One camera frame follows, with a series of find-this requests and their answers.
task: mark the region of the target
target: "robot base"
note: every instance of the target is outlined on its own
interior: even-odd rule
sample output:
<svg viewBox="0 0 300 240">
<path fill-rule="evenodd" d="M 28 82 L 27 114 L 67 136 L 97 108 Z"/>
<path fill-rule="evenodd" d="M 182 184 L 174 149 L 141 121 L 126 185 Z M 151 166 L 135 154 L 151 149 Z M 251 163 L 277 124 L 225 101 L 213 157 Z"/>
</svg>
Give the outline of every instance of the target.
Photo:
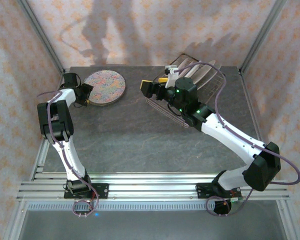
<svg viewBox="0 0 300 240">
<path fill-rule="evenodd" d="M 99 199 L 107 199 L 109 193 L 109 184 L 108 183 L 91 183 L 90 177 L 85 172 L 84 177 L 82 178 L 85 182 L 92 185 L 92 187 L 98 193 Z M 87 185 L 82 183 L 79 179 L 75 181 L 67 180 L 66 187 L 64 188 L 65 199 L 92 199 L 94 196 L 94 191 L 90 189 Z"/>
<path fill-rule="evenodd" d="M 107 199 L 109 193 L 108 183 L 91 183 L 92 187 L 98 193 L 99 199 Z M 93 191 L 84 191 L 80 193 L 71 193 L 71 191 L 66 187 L 64 191 L 64 199 L 91 199 L 93 196 Z"/>
<path fill-rule="evenodd" d="M 218 183 L 220 176 L 225 172 L 226 170 L 221 171 L 211 183 L 197 183 L 195 189 L 198 194 L 198 199 L 208 199 L 213 196 L 218 196 L 224 199 L 241 198 L 242 195 L 239 187 L 228 191 L 224 190 Z"/>
</svg>

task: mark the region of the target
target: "yellow handle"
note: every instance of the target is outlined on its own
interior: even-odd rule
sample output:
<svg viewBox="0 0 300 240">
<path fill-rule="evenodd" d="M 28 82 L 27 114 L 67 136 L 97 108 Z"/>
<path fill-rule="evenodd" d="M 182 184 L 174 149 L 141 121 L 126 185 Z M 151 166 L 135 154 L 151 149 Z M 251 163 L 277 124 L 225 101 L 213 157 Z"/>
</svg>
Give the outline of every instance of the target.
<svg viewBox="0 0 300 240">
<path fill-rule="evenodd" d="M 168 78 L 167 77 L 159 77 L 158 82 L 160 84 L 166 83 L 166 82 L 168 82 Z"/>
</svg>

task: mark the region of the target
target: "white plate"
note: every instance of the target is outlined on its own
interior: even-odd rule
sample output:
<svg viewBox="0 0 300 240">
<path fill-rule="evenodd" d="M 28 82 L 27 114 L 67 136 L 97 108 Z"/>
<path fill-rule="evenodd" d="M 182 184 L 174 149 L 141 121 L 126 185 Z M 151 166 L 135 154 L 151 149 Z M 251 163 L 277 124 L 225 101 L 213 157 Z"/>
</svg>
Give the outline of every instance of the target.
<svg viewBox="0 0 300 240">
<path fill-rule="evenodd" d="M 180 63 L 180 65 L 178 66 L 178 69 L 184 68 L 186 66 L 188 60 L 189 60 L 188 58 L 186 58 L 185 60 L 183 60 L 183 62 Z"/>
<path fill-rule="evenodd" d="M 183 70 L 180 74 L 179 74 L 179 78 L 182 78 L 184 75 L 186 75 L 187 72 L 189 72 L 191 69 L 191 67 L 186 68 L 185 70 Z"/>
<path fill-rule="evenodd" d="M 214 65 L 217 69 L 221 68 L 221 64 L 217 63 Z M 197 83 L 197 89 L 201 89 L 204 85 L 206 85 L 211 79 L 214 78 L 214 76 L 217 74 L 217 70 L 214 68 L 211 69 L 198 83 Z"/>
<path fill-rule="evenodd" d="M 190 78 L 198 69 L 200 68 L 200 64 L 195 65 L 191 70 L 185 75 L 186 78 Z"/>
<path fill-rule="evenodd" d="M 209 62 L 209 64 L 214 65 L 216 63 L 216 60 L 212 60 Z M 204 65 L 195 75 L 196 77 L 194 77 L 193 83 L 197 84 L 211 69 L 211 66 L 209 65 Z"/>
</svg>

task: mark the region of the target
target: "metal bracket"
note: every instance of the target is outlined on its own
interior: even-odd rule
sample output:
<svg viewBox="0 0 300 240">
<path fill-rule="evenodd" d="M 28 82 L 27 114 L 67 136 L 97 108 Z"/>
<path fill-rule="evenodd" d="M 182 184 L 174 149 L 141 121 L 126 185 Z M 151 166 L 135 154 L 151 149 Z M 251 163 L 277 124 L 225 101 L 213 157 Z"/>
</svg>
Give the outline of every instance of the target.
<svg viewBox="0 0 300 240">
<path fill-rule="evenodd" d="M 109 184 L 108 183 L 91 183 L 92 187 L 98 193 L 99 199 L 107 199 L 109 194 Z M 93 197 L 93 191 L 85 192 L 84 196 L 72 194 L 67 188 L 64 189 L 64 199 L 91 199 Z"/>
<path fill-rule="evenodd" d="M 198 195 L 198 199 L 208 199 L 210 197 L 216 196 L 216 191 L 214 190 L 214 187 L 216 185 L 212 182 L 202 182 L 197 183 L 195 186 L 196 193 Z M 229 191 L 223 191 L 224 195 L 219 196 L 225 199 L 231 199 L 231 198 L 241 198 L 241 190 L 240 188 L 233 188 Z"/>
</svg>

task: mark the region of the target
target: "colorful round mat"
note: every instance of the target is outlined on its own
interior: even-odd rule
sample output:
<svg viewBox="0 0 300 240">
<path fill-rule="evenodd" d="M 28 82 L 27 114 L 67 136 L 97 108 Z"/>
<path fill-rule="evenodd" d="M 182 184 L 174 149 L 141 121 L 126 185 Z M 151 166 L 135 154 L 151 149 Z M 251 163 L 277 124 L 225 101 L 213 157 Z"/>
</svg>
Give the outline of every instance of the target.
<svg viewBox="0 0 300 240">
<path fill-rule="evenodd" d="M 85 84 L 93 86 L 89 101 L 95 105 L 107 105 L 118 100 L 125 92 L 126 81 L 116 71 L 97 71 L 87 77 Z"/>
</svg>

